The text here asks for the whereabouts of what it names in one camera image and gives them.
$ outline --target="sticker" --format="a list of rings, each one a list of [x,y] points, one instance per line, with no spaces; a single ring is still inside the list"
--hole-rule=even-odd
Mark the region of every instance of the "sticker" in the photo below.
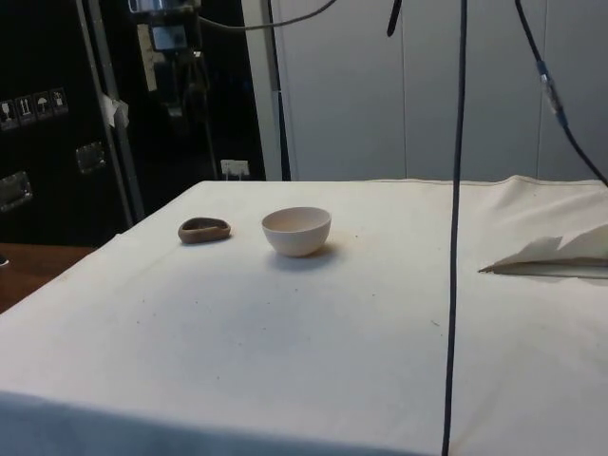
[[[40,92],[34,94],[34,107],[36,109],[36,117],[39,121],[53,117],[53,108],[50,105],[50,96],[48,92]]]
[[[34,103],[31,101],[31,97],[19,97],[15,98],[15,104],[17,106],[17,115],[21,121],[21,125],[33,124],[36,122],[36,115],[34,114]]]
[[[12,130],[18,126],[17,111],[12,100],[0,102],[0,131]]]
[[[55,115],[67,114],[69,109],[67,108],[66,93],[62,88],[53,88],[50,91],[50,105],[53,108]]]

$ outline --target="wooden surface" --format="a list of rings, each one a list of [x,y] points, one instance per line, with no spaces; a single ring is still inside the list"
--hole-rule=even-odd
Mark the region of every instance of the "wooden surface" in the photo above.
[[[90,247],[2,244],[9,264],[0,267],[0,313],[93,252]]]

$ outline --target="folded white paper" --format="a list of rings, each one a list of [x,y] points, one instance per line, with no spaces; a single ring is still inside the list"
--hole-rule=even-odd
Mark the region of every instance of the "folded white paper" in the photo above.
[[[540,237],[481,270],[522,276],[608,278],[608,224],[560,237]]]

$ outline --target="metal frame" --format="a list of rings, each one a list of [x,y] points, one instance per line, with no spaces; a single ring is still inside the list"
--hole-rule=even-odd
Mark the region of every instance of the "metal frame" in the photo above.
[[[105,139],[108,144],[109,154],[112,157],[112,163],[114,167],[114,174],[116,175],[116,181],[119,189],[119,193],[121,195],[121,203],[123,204],[124,217],[126,219],[127,227],[133,226],[133,216],[131,215],[130,205],[128,202],[128,197],[126,194],[126,190],[124,188],[123,175],[121,173],[121,167],[118,162],[118,154],[116,153],[116,146],[114,145],[114,141],[112,139],[112,133],[110,132],[110,126],[108,122],[105,121],[105,111],[103,104],[103,96],[102,85],[99,79],[99,73],[97,72],[97,66],[95,65],[95,54],[93,52],[93,46],[91,44],[91,39],[88,34],[88,25],[86,24],[86,16],[85,16],[85,8],[83,7],[82,0],[75,0],[76,9],[78,10],[78,17],[80,19],[81,30],[83,31],[83,39],[85,41],[86,55],[88,56],[88,62],[90,64],[91,76],[93,78],[93,84],[95,85],[95,91],[97,92],[97,99],[99,100],[99,109],[102,115],[102,119],[104,119],[104,132]]]
[[[118,101],[120,100],[121,95],[118,93],[116,78],[114,77],[114,68],[112,67],[112,59],[105,37],[104,20],[99,7],[99,1],[87,0],[87,3],[91,16],[91,23],[93,25],[95,42],[99,52],[99,59],[102,64],[102,73],[104,75],[105,87],[107,88],[107,96],[112,100]],[[133,154],[131,153],[131,144],[129,143],[126,125],[124,123],[124,116],[119,111],[116,111],[114,114],[114,125],[121,150],[121,157],[123,159],[124,177],[131,195],[133,210],[135,212],[135,221],[137,222],[145,218],[142,192],[140,191],[140,185],[135,171],[135,164],[133,162]]]
[[[265,0],[242,0],[241,3],[246,26],[269,22],[269,7]],[[279,91],[272,34],[269,30],[254,30],[246,35],[266,181],[282,181]]]

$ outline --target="white wall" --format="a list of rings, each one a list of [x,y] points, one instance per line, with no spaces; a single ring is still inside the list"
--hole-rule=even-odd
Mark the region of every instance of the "white wall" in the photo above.
[[[275,20],[325,0],[273,0]],[[339,0],[276,32],[292,174],[299,180],[448,179],[458,2]],[[608,2],[524,0],[582,146],[608,172]],[[465,179],[590,177],[542,98],[512,0],[469,1]]]

